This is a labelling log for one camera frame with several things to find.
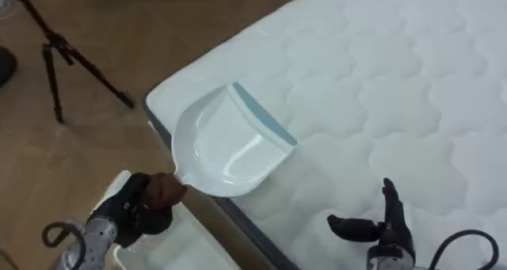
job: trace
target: quilted mattress surface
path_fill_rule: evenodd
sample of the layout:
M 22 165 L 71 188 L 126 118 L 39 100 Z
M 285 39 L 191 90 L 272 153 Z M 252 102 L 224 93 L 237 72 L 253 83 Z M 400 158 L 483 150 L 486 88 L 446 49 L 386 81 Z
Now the quilted mattress surface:
M 507 0 L 294 0 L 157 86 L 147 106 L 172 132 L 193 101 L 240 81 L 298 141 L 234 202 L 304 269 L 365 266 L 370 245 L 326 217 L 383 219 L 382 178 L 406 205 L 417 264 L 458 230 L 507 249 Z M 439 268 L 490 259 L 481 238 Z

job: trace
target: dustpan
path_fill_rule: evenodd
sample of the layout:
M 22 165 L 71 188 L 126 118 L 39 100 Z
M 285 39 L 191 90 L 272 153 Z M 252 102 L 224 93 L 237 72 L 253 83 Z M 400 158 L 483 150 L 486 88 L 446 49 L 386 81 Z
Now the dustpan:
M 237 82 L 191 104 L 171 149 L 175 176 L 212 196 L 244 195 L 295 149 L 297 141 Z

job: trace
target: black tripod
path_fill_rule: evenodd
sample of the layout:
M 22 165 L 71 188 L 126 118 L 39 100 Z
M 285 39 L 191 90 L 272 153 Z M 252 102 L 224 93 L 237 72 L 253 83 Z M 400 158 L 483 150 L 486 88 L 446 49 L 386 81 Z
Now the black tripod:
M 60 104 L 60 97 L 58 93 L 58 83 L 56 81 L 55 64 L 53 63 L 52 49 L 56 51 L 65 59 L 68 65 L 74 65 L 74 61 L 77 61 L 85 69 L 88 70 L 102 85 L 104 85 L 111 93 L 113 93 L 120 101 L 122 101 L 129 108 L 134 108 L 134 101 L 127 96 L 124 92 L 118 91 L 111 83 L 109 83 L 102 75 L 101 71 L 88 61 L 79 51 L 77 51 L 72 45 L 70 45 L 63 36 L 53 32 L 44 19 L 37 12 L 35 6 L 30 0 L 19 0 L 26 10 L 30 13 L 35 22 L 42 29 L 48 42 L 42 44 L 42 56 L 46 64 L 46 72 L 48 74 L 49 87 L 51 88 L 51 95 L 53 96 L 53 102 L 55 104 L 55 116 L 59 123 L 63 123 L 62 105 Z

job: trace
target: brown floor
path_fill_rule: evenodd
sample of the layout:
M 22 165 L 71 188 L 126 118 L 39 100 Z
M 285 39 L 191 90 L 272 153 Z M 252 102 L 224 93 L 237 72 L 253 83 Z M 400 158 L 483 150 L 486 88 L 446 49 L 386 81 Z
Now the brown floor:
M 147 89 L 290 0 L 33 0 L 54 30 L 140 101 Z M 58 125 L 40 57 L 39 29 L 21 10 L 0 21 L 0 44 L 19 71 L 0 89 L 0 245 L 21 269 L 44 269 L 42 228 L 82 221 L 122 169 L 173 168 L 143 110 L 127 110 L 81 67 L 56 58 L 67 124 Z M 267 264 L 196 192 L 186 204 L 242 268 Z M 7 267 L 0 262 L 0 268 Z

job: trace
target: cable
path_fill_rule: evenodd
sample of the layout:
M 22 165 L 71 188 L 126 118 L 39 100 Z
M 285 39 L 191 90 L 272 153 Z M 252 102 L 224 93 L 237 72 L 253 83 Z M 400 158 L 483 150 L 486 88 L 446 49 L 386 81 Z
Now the cable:
M 442 242 L 442 244 L 436 250 L 435 255 L 433 256 L 433 259 L 431 260 L 431 264 L 429 265 L 428 270 L 436 270 L 436 264 L 438 263 L 438 260 L 442 256 L 442 253 L 444 253 L 445 248 L 448 247 L 456 239 L 462 238 L 467 235 L 482 236 L 483 238 L 487 239 L 491 243 L 491 247 L 493 248 L 493 256 L 491 257 L 490 262 L 477 270 L 491 269 L 498 262 L 498 258 L 500 256 L 500 250 L 498 248 L 498 243 L 494 240 L 494 238 L 491 235 L 485 233 L 484 231 L 481 231 L 481 230 L 461 230 L 461 231 L 451 235 L 450 237 L 445 239 L 444 242 Z
M 58 236 L 55 238 L 55 240 L 50 241 L 49 240 L 49 232 L 55 228 L 60 228 L 61 231 L 58 234 Z M 42 241 L 44 242 L 44 244 L 47 247 L 55 248 L 69 234 L 73 234 L 76 237 L 76 241 L 79 244 L 79 257 L 71 269 L 71 270 L 78 270 L 81 267 L 82 263 L 85 261 L 86 243 L 85 243 L 85 238 L 83 237 L 81 231 L 75 225 L 68 223 L 68 222 L 50 223 L 42 231 Z

